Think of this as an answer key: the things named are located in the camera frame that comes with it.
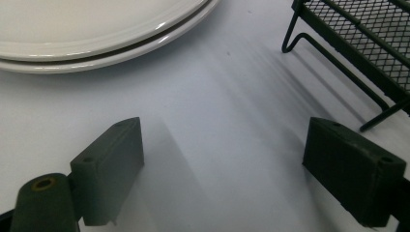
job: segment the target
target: stacked plates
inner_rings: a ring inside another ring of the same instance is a hole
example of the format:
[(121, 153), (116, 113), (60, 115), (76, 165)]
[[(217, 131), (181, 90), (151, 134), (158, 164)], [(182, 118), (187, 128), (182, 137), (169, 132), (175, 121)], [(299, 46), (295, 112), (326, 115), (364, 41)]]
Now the stacked plates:
[(0, 69), (73, 73), (130, 60), (183, 35), (219, 1), (5, 0)]

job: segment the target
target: black wire mesh rack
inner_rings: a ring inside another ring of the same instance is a hole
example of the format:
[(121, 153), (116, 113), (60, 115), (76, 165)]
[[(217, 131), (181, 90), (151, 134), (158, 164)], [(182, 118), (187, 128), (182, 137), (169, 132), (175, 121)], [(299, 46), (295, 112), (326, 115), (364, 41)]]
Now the black wire mesh rack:
[[(294, 0), (292, 8), (282, 51), (292, 50), (301, 38), (308, 40), (374, 99), (383, 113), (362, 131), (400, 109), (410, 115), (410, 0)], [(396, 104), (389, 107), (310, 35), (301, 33), (287, 46), (298, 17)]]

